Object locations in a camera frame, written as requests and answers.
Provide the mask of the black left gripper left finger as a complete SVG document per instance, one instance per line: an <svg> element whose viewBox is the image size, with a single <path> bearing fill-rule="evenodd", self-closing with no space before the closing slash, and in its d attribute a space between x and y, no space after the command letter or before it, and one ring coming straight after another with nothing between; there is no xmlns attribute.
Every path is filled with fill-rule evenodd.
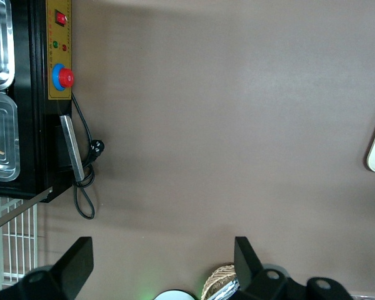
<svg viewBox="0 0 375 300"><path fill-rule="evenodd" d="M80 237L54 265L24 277L21 299L76 299L92 271L93 239Z"/></svg>

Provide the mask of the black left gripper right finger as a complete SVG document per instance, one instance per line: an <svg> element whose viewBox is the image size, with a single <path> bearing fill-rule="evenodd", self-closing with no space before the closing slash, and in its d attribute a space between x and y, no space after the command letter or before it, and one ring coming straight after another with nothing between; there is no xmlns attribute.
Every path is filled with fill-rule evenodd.
<svg viewBox="0 0 375 300"><path fill-rule="evenodd" d="M303 287L276 267L264 267L248 238L234 240L234 268L240 288L234 299L302 299Z"/></svg>

